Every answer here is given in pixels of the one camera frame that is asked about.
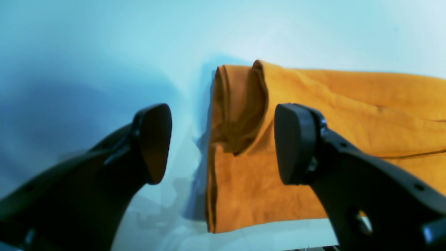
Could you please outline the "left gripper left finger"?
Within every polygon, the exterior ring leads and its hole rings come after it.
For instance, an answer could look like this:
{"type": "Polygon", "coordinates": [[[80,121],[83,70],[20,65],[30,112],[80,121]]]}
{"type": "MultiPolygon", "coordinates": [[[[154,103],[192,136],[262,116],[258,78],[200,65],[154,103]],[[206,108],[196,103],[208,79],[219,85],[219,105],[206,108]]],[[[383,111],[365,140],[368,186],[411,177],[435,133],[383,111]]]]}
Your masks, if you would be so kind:
{"type": "Polygon", "coordinates": [[[1,242],[19,251],[109,251],[129,203],[161,183],[172,134],[167,104],[1,199],[1,242]]]}

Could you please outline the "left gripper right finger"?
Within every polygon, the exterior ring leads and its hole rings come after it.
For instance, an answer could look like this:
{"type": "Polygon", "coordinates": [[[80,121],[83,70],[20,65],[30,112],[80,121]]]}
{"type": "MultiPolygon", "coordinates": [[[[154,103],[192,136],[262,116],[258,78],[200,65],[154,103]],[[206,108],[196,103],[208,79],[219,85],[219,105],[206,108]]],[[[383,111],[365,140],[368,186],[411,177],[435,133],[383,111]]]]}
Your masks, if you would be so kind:
{"type": "Polygon", "coordinates": [[[445,250],[445,196],[357,149],[315,109],[279,104],[274,126],[283,184],[311,187],[342,251],[445,250]]]}

